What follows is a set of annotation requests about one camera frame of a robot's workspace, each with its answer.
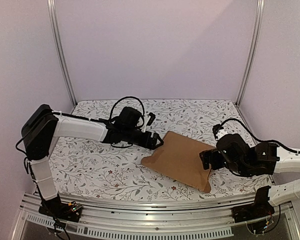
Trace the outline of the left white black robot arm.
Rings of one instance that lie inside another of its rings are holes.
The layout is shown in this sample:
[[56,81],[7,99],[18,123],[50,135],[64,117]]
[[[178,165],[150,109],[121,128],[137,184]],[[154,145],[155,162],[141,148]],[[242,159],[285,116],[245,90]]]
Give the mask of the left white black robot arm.
[[42,104],[22,127],[18,143],[24,145],[24,165],[30,168],[33,181],[46,201],[45,209],[53,217],[60,217],[65,211],[64,205],[56,200],[58,191],[49,166],[55,139],[71,137],[110,145],[125,142],[155,150],[164,144],[159,134],[147,130],[155,118],[152,112],[145,114],[126,106],[118,116],[92,119],[53,111],[49,105]]

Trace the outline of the aluminium front rail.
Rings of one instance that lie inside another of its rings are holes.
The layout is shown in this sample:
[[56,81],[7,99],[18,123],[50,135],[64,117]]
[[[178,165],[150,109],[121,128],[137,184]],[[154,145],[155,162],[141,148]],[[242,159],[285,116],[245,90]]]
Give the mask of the aluminium front rail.
[[14,240],[300,240],[293,206],[282,204],[271,219],[269,233],[255,235],[248,222],[235,222],[233,207],[249,204],[253,194],[188,201],[123,201],[62,195],[65,203],[83,205],[78,222],[54,227],[39,213],[37,193],[26,193],[12,232]]

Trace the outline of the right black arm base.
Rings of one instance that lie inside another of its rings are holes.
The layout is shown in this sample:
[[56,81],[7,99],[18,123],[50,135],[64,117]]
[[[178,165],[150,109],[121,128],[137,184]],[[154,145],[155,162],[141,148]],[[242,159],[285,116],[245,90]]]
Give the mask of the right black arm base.
[[275,213],[274,207],[269,203],[269,190],[264,186],[257,190],[253,203],[235,206],[231,209],[231,216],[235,223],[266,217]]

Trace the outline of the right aluminium frame post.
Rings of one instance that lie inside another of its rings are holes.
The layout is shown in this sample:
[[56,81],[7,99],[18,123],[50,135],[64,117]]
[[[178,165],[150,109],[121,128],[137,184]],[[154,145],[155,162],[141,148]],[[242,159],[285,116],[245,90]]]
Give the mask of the right aluminium frame post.
[[243,102],[245,92],[247,89],[247,85],[248,85],[248,81],[250,78],[251,70],[253,67],[255,55],[257,52],[261,27],[262,27],[264,8],[265,8],[265,1],[258,0],[257,5],[256,5],[255,20],[254,20],[254,25],[253,25],[251,43],[250,43],[250,47],[249,47],[249,51],[248,51],[248,55],[247,55],[247,61],[245,64],[241,84],[240,84],[239,91],[238,91],[236,101],[235,101],[235,105],[237,108],[239,108]]

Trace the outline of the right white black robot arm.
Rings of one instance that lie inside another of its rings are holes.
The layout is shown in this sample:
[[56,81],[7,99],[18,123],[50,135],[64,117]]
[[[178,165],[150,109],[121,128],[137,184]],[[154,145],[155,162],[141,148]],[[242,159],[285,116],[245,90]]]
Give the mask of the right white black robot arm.
[[[249,178],[261,175],[300,173],[300,149],[291,149],[276,140],[261,140],[250,147],[239,134],[218,134],[216,147],[199,154],[205,170],[228,169],[232,174]],[[275,186],[265,186],[256,192],[248,213],[259,218],[268,206],[300,199],[300,178]]]

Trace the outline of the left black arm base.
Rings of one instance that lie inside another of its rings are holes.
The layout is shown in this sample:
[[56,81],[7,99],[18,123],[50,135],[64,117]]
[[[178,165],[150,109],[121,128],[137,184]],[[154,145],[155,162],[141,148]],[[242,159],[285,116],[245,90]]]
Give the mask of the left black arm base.
[[38,212],[42,215],[60,220],[78,223],[82,215],[83,205],[75,201],[64,203],[59,195],[50,200],[41,200]]

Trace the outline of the floral patterned table mat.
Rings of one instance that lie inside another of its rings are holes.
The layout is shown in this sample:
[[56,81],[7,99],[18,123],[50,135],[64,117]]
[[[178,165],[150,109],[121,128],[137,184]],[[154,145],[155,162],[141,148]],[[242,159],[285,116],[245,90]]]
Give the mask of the floral patterned table mat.
[[[161,136],[172,131],[213,146],[213,126],[227,120],[225,127],[230,133],[238,133],[246,143],[254,145],[229,100],[86,100],[77,104],[73,114],[107,119],[109,115],[117,116],[126,106],[154,113],[156,118],[150,130]],[[110,200],[197,201],[253,194],[272,184],[267,175],[238,177],[223,168],[211,174],[211,191],[204,193],[143,166],[141,159],[150,155],[150,150],[138,146],[114,148],[88,139],[61,137],[49,164],[61,194]]]

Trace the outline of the brown cardboard box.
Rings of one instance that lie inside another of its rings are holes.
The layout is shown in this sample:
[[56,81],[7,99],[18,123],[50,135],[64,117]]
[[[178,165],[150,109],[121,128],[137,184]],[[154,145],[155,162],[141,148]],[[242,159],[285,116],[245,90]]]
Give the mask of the brown cardboard box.
[[200,153],[215,147],[172,131],[165,134],[163,141],[164,144],[151,156],[144,157],[141,164],[201,192],[210,193],[211,169],[203,168]]

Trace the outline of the aluminium frame post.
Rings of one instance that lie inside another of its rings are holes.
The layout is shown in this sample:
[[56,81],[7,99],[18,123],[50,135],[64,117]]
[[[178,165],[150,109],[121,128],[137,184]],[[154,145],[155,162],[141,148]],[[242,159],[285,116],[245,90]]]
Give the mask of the aluminium frame post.
[[65,83],[65,87],[70,99],[71,104],[75,107],[78,104],[74,87],[70,78],[67,61],[63,49],[61,33],[59,29],[58,17],[57,17],[57,9],[56,9],[56,1],[55,0],[47,0],[47,8],[49,14],[50,25],[52,29],[52,35],[54,39],[54,44],[56,48],[56,54],[59,61],[61,73],[63,76],[63,80]]
[[250,47],[249,47],[249,51],[248,51],[248,55],[247,55],[247,61],[245,64],[241,84],[240,84],[239,91],[238,91],[236,101],[235,101],[235,105],[237,108],[239,108],[243,102],[245,92],[247,89],[247,85],[248,85],[248,81],[250,78],[251,70],[253,67],[255,55],[257,52],[261,27],[262,27],[264,8],[265,8],[265,1],[258,0],[257,5],[256,5],[255,20],[254,20],[254,25],[253,25],[251,43],[250,43]]

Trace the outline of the left aluminium frame post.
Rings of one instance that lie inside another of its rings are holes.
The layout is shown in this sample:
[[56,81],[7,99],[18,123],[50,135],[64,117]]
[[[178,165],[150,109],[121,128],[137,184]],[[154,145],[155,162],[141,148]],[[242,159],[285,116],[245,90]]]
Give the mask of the left aluminium frame post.
[[47,0],[47,8],[49,14],[50,25],[52,29],[52,35],[54,39],[54,44],[56,48],[56,54],[59,61],[61,73],[63,76],[63,80],[65,83],[65,87],[70,99],[71,104],[75,107],[78,104],[74,87],[70,78],[67,61],[63,49],[61,33],[59,29],[58,17],[57,17],[57,9],[56,9],[56,1],[55,0]]

